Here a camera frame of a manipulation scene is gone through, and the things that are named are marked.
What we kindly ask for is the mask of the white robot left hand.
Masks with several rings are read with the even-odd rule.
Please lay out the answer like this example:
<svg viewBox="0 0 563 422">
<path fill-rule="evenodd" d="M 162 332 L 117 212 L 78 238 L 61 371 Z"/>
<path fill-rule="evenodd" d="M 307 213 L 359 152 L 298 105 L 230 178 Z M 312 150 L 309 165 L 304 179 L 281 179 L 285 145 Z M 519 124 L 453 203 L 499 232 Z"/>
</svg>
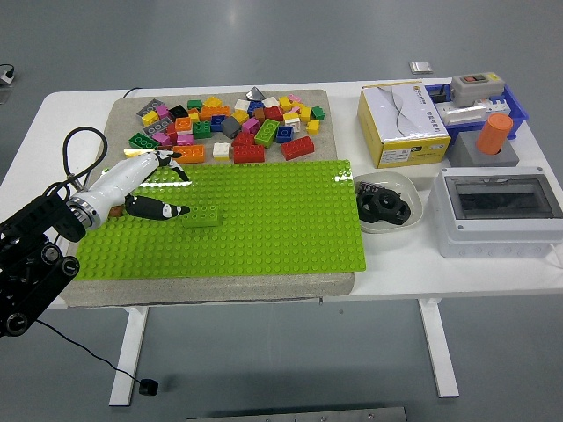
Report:
<svg viewBox="0 0 563 422">
<path fill-rule="evenodd" d="M 126 196 L 157 168 L 169 167 L 181 180 L 189 181 L 183 168 L 175 161 L 176 157 L 180 157 L 180 153 L 159 150 L 122 160 L 93 183 L 88 190 L 75 193 L 72 199 L 79 205 L 86 205 L 85 209 L 91 211 L 91 227 L 97 228 L 106 221 L 110 209 L 123 204 Z"/>
</svg>

